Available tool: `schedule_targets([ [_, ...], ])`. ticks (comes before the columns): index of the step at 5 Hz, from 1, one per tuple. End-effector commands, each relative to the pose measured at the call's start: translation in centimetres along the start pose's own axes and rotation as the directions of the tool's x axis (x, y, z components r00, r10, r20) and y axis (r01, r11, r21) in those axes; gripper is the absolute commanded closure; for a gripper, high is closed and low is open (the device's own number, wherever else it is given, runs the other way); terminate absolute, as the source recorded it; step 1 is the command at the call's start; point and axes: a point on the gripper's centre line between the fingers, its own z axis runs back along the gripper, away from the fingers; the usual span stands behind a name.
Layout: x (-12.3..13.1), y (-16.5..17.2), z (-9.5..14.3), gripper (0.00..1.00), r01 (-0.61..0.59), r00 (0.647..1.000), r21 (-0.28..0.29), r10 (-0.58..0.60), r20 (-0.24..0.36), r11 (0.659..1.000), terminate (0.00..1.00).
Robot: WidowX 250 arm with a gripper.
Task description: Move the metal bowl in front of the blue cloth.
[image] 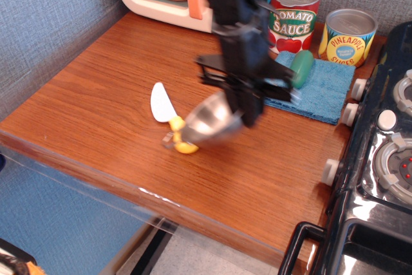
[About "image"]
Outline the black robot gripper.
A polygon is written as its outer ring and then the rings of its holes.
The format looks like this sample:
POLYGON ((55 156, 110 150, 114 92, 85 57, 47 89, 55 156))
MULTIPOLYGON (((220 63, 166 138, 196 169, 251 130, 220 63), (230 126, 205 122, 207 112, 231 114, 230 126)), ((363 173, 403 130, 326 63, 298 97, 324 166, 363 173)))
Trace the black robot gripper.
POLYGON ((246 127, 253 127, 263 113, 264 98, 285 102, 299 98, 292 86, 295 73, 268 54, 267 27, 215 24, 212 32, 221 53, 197 57, 201 80, 223 89, 231 112, 243 111, 246 127), (237 95, 241 95, 241 109, 237 95))

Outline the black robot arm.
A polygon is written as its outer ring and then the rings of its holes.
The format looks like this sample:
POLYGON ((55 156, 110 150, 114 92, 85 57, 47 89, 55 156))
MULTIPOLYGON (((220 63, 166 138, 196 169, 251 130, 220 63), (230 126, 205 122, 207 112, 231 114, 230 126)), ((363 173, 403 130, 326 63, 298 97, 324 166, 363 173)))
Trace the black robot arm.
POLYGON ((231 111, 251 128, 266 98, 292 100, 295 73, 269 55, 268 20, 274 7, 264 0, 207 1, 221 54, 197 58, 201 80, 221 88, 231 111))

